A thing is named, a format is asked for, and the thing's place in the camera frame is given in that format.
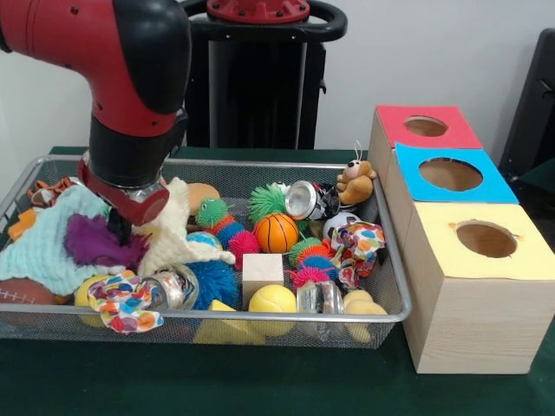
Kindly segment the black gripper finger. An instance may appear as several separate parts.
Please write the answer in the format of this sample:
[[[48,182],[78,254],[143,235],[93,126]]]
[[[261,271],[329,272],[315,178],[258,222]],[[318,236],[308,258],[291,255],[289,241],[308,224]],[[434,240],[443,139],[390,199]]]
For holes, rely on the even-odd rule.
[[[132,224],[122,217],[118,211],[109,212],[108,230],[117,237],[120,246],[129,244]]]

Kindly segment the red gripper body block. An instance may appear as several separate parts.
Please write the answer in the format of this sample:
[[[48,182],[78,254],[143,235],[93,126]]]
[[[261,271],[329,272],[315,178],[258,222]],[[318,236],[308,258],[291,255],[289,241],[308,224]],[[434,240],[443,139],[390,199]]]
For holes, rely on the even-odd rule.
[[[78,178],[92,193],[114,207],[121,217],[137,226],[156,219],[170,197],[170,192],[160,182],[138,190],[108,185],[92,173],[85,160],[79,161]]]

